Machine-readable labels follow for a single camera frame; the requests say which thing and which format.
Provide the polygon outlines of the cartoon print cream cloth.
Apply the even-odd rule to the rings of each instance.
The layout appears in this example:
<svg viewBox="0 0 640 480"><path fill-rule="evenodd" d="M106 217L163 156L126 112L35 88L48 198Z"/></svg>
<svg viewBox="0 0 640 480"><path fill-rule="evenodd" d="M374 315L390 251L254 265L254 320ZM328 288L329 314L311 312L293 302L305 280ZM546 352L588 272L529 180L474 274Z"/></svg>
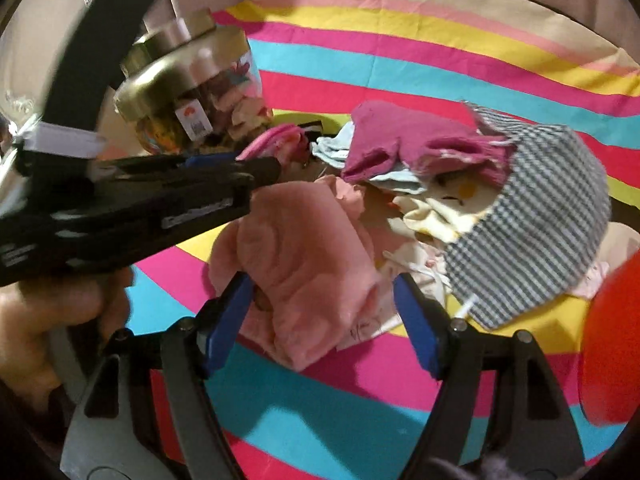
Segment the cartoon print cream cloth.
<svg viewBox="0 0 640 480"><path fill-rule="evenodd" d="M398 195L393 204L411 231L451 244L472 231L495 203L498 188L474 174L440 174L419 195Z"/></svg>

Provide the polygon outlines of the magenta knit sock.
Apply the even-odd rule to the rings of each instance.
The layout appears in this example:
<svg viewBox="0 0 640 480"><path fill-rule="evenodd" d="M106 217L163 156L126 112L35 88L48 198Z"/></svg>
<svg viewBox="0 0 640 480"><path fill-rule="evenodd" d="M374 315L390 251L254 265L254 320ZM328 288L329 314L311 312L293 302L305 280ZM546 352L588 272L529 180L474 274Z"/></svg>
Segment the magenta knit sock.
<svg viewBox="0 0 640 480"><path fill-rule="evenodd" d="M342 169L347 182L387 174L398 164L424 180L471 169L500 188L509 177L513 146L499 133L480 133L478 125L383 101L358 105L352 123L354 134Z"/></svg>

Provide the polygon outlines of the red thermos bottle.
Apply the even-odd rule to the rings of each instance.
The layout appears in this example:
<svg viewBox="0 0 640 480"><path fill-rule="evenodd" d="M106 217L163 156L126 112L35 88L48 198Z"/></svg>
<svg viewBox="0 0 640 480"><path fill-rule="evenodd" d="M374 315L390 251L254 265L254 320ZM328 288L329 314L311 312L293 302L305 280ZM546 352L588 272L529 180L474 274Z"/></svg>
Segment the red thermos bottle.
<svg viewBox="0 0 640 480"><path fill-rule="evenodd" d="M628 422L639 406L639 256L608 276L582 334L579 399L596 426Z"/></svg>

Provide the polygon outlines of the pink fluffy sock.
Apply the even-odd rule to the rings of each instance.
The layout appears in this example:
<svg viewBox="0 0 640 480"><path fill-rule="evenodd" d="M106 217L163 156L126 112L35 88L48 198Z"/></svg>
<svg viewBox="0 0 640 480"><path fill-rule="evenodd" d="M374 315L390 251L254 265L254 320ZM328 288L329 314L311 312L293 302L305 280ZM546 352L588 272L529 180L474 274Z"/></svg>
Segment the pink fluffy sock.
<svg viewBox="0 0 640 480"><path fill-rule="evenodd" d="M241 333L290 370L322 359L378 310L383 280L363 211L363 188L339 177L278 183L257 190L214 241L214 291L239 271L252 279Z"/></svg>

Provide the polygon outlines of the glass jar gold lid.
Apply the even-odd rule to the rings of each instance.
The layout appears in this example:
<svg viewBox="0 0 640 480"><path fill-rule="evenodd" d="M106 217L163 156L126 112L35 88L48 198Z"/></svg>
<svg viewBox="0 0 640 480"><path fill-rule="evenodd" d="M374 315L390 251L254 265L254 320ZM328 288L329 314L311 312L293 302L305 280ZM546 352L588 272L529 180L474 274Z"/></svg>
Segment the glass jar gold lid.
<svg viewBox="0 0 640 480"><path fill-rule="evenodd" d="M122 72L115 110L152 154L238 152L272 117L244 30L208 9L141 36Z"/></svg>

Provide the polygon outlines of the houndstooth fabric pouch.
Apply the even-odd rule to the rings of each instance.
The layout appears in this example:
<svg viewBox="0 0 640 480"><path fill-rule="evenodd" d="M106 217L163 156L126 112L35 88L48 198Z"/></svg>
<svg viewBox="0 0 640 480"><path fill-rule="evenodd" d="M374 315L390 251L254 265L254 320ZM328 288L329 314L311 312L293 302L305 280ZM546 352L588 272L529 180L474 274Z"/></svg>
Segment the houndstooth fabric pouch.
<svg viewBox="0 0 640 480"><path fill-rule="evenodd" d="M467 106L480 131L512 148L488 213L445 252L452 296L496 330L569 292L596 258L611 217L608 176L570 127Z"/></svg>

